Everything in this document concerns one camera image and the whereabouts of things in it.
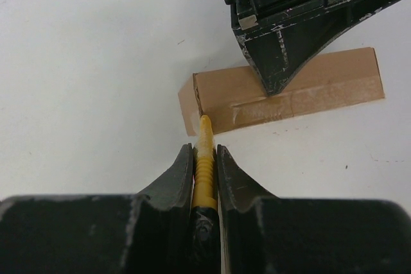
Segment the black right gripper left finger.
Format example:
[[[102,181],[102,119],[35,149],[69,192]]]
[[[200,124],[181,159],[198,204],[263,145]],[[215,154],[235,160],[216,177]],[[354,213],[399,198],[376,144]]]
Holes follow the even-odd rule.
[[[133,194],[26,195],[1,202],[2,273],[166,273],[188,227],[193,148]]]

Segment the brown cardboard express box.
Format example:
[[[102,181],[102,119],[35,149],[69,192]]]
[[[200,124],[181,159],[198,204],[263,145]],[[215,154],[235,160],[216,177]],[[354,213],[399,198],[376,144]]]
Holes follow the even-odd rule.
[[[321,54],[310,60],[275,96],[267,96],[249,66],[189,77],[178,93],[189,136],[207,115],[215,134],[383,99],[372,47]]]

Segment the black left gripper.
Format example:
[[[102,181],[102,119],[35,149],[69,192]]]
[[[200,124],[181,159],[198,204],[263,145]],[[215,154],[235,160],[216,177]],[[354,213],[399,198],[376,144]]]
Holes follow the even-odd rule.
[[[224,0],[265,93],[279,94],[339,36],[401,0]]]

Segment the yellow utility knife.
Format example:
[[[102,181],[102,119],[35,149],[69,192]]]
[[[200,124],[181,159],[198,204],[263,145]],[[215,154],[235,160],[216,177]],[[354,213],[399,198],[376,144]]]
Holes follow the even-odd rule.
[[[220,224],[214,181],[214,135],[207,115],[200,118],[194,153],[189,263],[193,273],[217,273],[220,269]]]

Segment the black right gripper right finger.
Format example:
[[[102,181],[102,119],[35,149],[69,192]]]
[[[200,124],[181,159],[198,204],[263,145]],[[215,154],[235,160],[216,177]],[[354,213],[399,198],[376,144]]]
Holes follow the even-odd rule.
[[[397,203],[279,198],[222,145],[216,165],[227,273],[410,272],[410,216]]]

